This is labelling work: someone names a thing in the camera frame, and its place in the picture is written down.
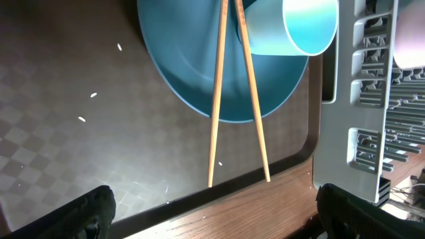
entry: wooden chopstick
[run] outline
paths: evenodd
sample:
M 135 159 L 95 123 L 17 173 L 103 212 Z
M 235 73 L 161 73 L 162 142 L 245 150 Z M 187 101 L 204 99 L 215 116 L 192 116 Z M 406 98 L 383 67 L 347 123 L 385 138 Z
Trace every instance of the wooden chopstick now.
M 264 174 L 266 176 L 266 181 L 270 182 L 266 142 L 264 140 L 263 123 L 261 118 L 260 103 L 258 101 L 257 83 L 255 80 L 254 65 L 252 63 L 250 42 L 248 38 L 248 29 L 246 27 L 245 21 L 244 5 L 242 4 L 242 0 L 234 0 L 234 2 L 238 15 L 240 38 L 242 39 L 242 47 L 244 49 L 245 67 L 251 90 L 252 107 L 254 109 L 254 119 L 257 126 L 258 141 L 260 142 L 260 150 L 263 158 Z
M 221 88 L 223 83 L 224 48 L 226 46 L 228 0 L 221 0 L 220 23 L 218 24 L 217 57 L 215 63 L 214 96 L 211 114 L 210 165 L 208 169 L 208 187 L 213 185 L 215 151 L 217 147 L 218 117 L 220 115 Z

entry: tray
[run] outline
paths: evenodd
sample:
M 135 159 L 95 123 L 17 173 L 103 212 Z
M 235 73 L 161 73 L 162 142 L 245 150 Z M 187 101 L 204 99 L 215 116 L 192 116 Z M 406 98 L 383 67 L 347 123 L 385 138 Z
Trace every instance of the tray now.
M 111 238 L 124 237 L 264 180 L 254 123 L 221 123 L 207 189 L 211 121 L 156 71 L 135 1 L 2 5 L 0 199 L 12 230 L 109 185 Z M 321 59 L 307 72 L 264 118 L 271 175 L 316 146 Z

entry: wooden table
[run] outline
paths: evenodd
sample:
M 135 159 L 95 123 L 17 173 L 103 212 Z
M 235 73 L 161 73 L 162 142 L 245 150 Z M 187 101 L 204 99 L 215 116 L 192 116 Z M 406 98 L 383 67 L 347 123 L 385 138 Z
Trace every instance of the wooden table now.
M 312 162 L 132 238 L 285 238 L 317 214 Z

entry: blue plate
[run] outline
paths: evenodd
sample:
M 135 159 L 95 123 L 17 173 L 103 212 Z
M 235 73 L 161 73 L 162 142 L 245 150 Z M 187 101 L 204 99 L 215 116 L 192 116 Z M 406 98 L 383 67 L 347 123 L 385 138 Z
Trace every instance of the blue plate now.
M 220 121 L 254 119 L 234 1 L 229 0 Z M 164 80 L 193 109 L 210 116 L 219 0 L 138 0 L 146 47 Z M 298 85 L 307 56 L 252 55 L 262 116 L 279 108 Z

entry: cable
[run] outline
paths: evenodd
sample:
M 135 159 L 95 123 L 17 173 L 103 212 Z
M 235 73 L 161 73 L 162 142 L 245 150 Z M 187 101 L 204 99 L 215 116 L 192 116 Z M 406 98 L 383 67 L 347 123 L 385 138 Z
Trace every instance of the cable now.
M 415 214 L 415 215 L 418 215 L 418 214 L 421 214 L 421 213 L 422 213 L 421 211 L 416 210 L 415 208 L 412 208 L 409 204 L 405 204 L 405 203 L 403 203 L 403 204 L 404 204 L 406 207 L 408 207 L 408 208 L 410 209 L 410 212 L 411 212 L 411 213 L 413 213 L 413 214 Z M 401 208 L 401 207 L 396 206 L 396 205 L 394 205 L 394 204 L 391 204 L 391 205 L 395 206 L 396 208 L 398 208 L 398 209 L 400 209 L 400 210 L 405 211 L 405 208 Z
M 410 200 L 413 200 L 413 198 L 411 197 L 411 196 L 408 196 L 408 195 L 404 195 L 404 196 L 406 196 L 406 199 L 403 199 L 403 200 L 407 200 L 407 199 L 410 199 Z
M 416 183 L 415 185 L 412 185 L 410 187 L 404 187 L 402 189 L 400 189 L 401 191 L 405 191 L 406 189 L 411 189 L 412 187 L 416 187 L 416 186 L 425 186 L 425 183 Z
M 401 197 L 399 197 L 398 195 L 394 194 L 393 192 L 391 192 L 391 193 L 392 193 L 394 196 L 398 197 L 399 199 L 403 200 L 403 202 L 406 200 L 406 199 L 402 199 Z
M 400 189 L 398 189 L 398 190 L 391 189 L 391 192 L 392 192 L 392 193 L 401 193 L 401 194 L 403 194 L 404 196 L 406 196 L 408 199 L 411 199 L 411 200 L 413 200 L 413 199 L 414 199 L 414 198 L 413 198 L 414 193 L 407 193 L 407 192 L 403 192 L 403 191 L 401 191 Z
M 399 189 L 398 187 L 394 187 L 396 190 L 398 190 L 399 192 L 402 192 L 402 193 L 408 193 L 408 192 L 406 192 L 405 190 L 404 191 L 402 191 L 401 189 Z
M 394 196 L 398 197 L 399 199 L 403 200 L 403 204 L 404 204 L 404 205 L 406 205 L 406 206 L 410 209 L 410 212 L 411 212 L 411 213 L 413 213 L 413 214 L 417 214 L 417 213 L 413 212 L 413 208 L 412 208 L 409 204 L 404 203 L 404 199 L 400 198 L 399 196 L 395 195 L 394 193 L 392 193 L 392 194 L 393 194 Z M 396 206 L 396 205 L 394 205 L 394 204 L 392 204 L 392 205 L 393 205 L 393 206 L 395 206 L 395 207 L 396 207 L 396 208 L 398 208 L 398 209 L 405 210 L 404 208 L 400 208 L 399 206 Z

